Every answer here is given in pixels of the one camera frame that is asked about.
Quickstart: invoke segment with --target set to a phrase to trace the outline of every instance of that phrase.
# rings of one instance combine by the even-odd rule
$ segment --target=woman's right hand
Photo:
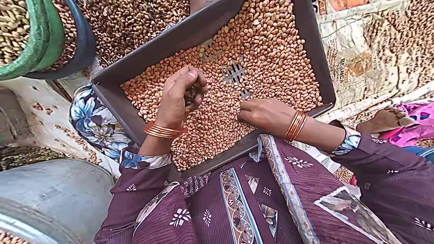
[[[241,103],[238,120],[284,138],[295,113],[295,109],[277,99],[251,99]]]

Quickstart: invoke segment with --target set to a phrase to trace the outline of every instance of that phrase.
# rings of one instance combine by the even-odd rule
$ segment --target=orange bangle
[[[285,139],[289,142],[293,142],[299,136],[306,121],[307,115],[297,110],[293,120],[291,121],[291,124],[289,125]]]
[[[149,122],[143,130],[149,135],[162,137],[162,138],[178,138],[184,134],[187,130],[173,130],[156,125],[153,121]]]
[[[294,133],[293,138],[291,138],[292,141],[295,141],[295,139],[297,139],[306,121],[307,121],[307,116],[303,114],[303,120],[301,121],[301,123],[299,123],[299,126],[297,127],[296,133]]]
[[[296,111],[294,118],[292,119],[288,131],[286,132],[285,138],[287,140],[291,140],[292,135],[294,134],[294,131],[296,130],[296,126],[301,121],[301,116],[299,114],[299,111]]]

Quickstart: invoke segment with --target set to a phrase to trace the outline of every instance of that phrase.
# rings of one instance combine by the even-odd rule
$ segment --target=bare foot
[[[409,126],[414,122],[404,111],[387,106],[379,110],[372,119],[358,124],[356,129],[360,133],[376,133]]]
[[[205,8],[216,0],[190,0],[190,14]]]

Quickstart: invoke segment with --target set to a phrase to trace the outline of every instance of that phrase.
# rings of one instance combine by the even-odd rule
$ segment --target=woman's left hand
[[[198,87],[198,94],[191,105],[185,106],[184,93],[191,86]],[[202,70],[187,65],[170,76],[164,83],[163,96],[156,125],[182,130],[190,112],[196,110],[208,91],[207,80]]]

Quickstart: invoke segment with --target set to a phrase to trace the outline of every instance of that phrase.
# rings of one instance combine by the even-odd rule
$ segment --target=gray metal container
[[[88,244],[114,186],[103,168],[55,159],[0,172],[0,229],[36,244]]]

